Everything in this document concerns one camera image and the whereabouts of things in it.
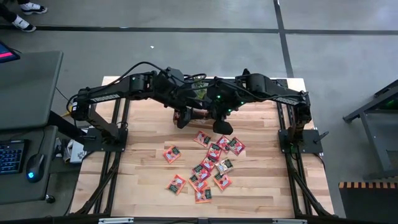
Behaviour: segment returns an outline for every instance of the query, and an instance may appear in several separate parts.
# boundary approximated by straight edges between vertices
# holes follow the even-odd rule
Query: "wooden table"
[[[103,85],[117,77],[104,77]],[[305,90],[301,78],[288,78],[289,88]],[[100,103],[97,112],[111,121],[114,102]],[[228,121],[246,149],[228,156],[235,167],[229,173],[233,183],[223,192],[208,179],[213,201],[195,204],[194,189],[187,183],[179,195],[166,190],[175,174],[188,178],[191,169],[206,155],[206,148],[192,139],[198,128],[178,129],[172,121],[173,110],[154,100],[132,101],[129,110],[129,137],[119,167],[112,216],[129,217],[235,217],[290,218],[294,216],[285,157],[280,153],[277,131],[280,129],[276,103],[265,101],[242,106]],[[310,123],[306,128],[313,128]],[[217,141],[220,134],[204,130]],[[162,153],[170,145],[180,148],[182,156],[168,164]],[[89,199],[98,185],[103,152],[92,153],[83,161],[71,212]],[[325,172],[319,158],[303,154],[307,184],[318,201],[333,213]],[[300,208],[304,211],[298,188]]]

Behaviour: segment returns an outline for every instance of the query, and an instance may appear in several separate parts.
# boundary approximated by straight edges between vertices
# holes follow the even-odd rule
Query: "keyboard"
[[[0,175],[22,172],[28,140],[0,141]]]

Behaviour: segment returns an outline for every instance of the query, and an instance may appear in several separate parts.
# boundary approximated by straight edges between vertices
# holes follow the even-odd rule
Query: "gray desk surface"
[[[9,140],[10,138],[29,140],[29,147],[25,155],[22,172],[19,174],[0,175],[0,204],[28,202],[44,199],[47,189],[47,182],[49,179],[51,155],[53,152],[57,131],[58,128],[56,126],[47,126],[45,128],[34,129],[30,132],[14,131],[0,133],[0,141]],[[43,133],[44,140],[42,147],[39,148]],[[38,153],[39,151],[40,153],[45,154],[44,176],[40,181],[36,183],[30,183],[26,179],[26,163],[32,155]]]
[[[27,53],[0,65],[0,130],[47,124],[62,56],[59,51]]]

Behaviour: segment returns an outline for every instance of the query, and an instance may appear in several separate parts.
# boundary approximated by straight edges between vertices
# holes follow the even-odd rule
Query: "computer mouse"
[[[36,183],[42,179],[44,174],[43,154],[34,154],[29,158],[26,164],[26,178],[30,183]]]

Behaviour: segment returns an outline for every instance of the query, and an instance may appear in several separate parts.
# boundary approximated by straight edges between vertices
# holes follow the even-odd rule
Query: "shoe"
[[[21,7],[21,10],[25,15],[44,14],[47,12],[46,7],[31,2],[26,4],[20,4],[19,6]]]
[[[36,30],[36,26],[33,26],[32,24],[29,24],[23,18],[17,16],[17,19],[15,19],[14,22],[12,22],[12,25],[14,25],[16,28],[24,31],[24,32],[33,32]]]

